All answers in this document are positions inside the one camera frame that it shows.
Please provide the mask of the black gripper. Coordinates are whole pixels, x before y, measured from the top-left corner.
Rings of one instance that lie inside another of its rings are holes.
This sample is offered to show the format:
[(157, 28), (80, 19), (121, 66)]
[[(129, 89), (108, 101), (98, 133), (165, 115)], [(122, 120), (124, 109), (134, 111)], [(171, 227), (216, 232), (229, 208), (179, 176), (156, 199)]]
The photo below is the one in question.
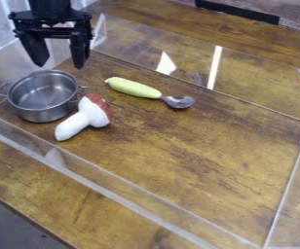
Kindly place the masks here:
[(21, 39), (33, 63), (42, 67), (50, 53), (45, 38), (70, 39), (76, 68), (89, 59), (93, 15), (73, 8), (72, 0), (26, 0), (29, 11), (12, 12), (16, 36)]

